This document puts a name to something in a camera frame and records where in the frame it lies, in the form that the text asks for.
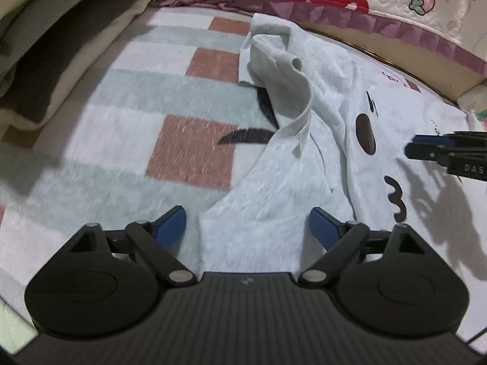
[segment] strawberry print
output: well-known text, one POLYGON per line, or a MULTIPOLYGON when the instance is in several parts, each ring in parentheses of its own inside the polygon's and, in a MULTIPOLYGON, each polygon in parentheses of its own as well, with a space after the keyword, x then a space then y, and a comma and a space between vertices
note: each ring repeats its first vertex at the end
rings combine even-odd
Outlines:
POLYGON ((418 15, 424 16, 434 8, 435 0, 411 0, 409 9, 418 15))

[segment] checkered blanket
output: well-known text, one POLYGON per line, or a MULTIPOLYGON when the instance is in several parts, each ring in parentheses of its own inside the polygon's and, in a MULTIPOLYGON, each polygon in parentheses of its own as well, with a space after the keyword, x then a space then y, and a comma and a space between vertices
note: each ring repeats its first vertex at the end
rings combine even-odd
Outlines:
POLYGON ((41 130, 0 130, 0 296, 23 291, 83 224, 121 229, 174 205, 171 251, 199 265, 198 214, 249 171, 272 136, 266 93, 236 84, 250 17, 148 9, 84 74, 41 130))

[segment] folded gray blanket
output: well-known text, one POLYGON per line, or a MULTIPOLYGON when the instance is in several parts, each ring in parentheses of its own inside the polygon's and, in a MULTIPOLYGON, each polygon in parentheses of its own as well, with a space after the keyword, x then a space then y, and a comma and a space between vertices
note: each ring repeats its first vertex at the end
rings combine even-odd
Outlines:
POLYGON ((0 123, 10 123, 5 116, 12 112, 29 122, 42 122, 51 94, 72 59, 136 1, 83 0, 62 16, 19 60, 12 85, 0 97, 0 123))
POLYGON ((15 19, 17 14, 20 12, 20 10, 21 10, 21 7, 14 9, 12 12, 10 12, 9 14, 5 15, 3 18, 0 19, 0 38, 5 34, 8 27, 10 26, 12 21, 15 19))
POLYGON ((80 1, 31 0, 19 13, 13 12, 0 21, 0 96, 11 85, 15 64, 19 59, 80 1))

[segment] cartoon face print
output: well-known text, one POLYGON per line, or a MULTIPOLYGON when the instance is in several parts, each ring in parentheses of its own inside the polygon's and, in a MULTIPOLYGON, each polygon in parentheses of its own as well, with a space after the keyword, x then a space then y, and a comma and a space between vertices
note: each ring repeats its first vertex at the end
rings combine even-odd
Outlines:
MULTIPOLYGON (((368 91, 366 92, 366 95, 370 112, 379 117, 377 105, 376 102, 373 100, 372 95, 368 91)), ((377 143, 375 135, 373 133, 372 123, 367 114, 361 113, 357 115, 355 119, 355 133, 357 142, 359 143, 362 150, 366 154, 373 156, 377 150, 377 143)), ((387 200, 389 201, 389 203, 399 208, 399 210, 394 213, 394 220, 396 222, 404 222, 407 218, 408 210, 402 200, 403 191, 401 185, 396 179, 388 175, 384 176, 384 181, 394 190, 393 192, 387 194, 387 200)))

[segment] black brown dot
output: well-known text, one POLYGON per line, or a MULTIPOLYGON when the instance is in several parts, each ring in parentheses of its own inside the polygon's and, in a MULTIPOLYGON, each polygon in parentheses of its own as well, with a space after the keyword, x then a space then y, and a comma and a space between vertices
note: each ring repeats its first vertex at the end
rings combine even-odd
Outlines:
POLYGON ((376 153, 376 138, 367 114, 360 114, 355 120, 355 133, 362 149, 369 155, 376 153))

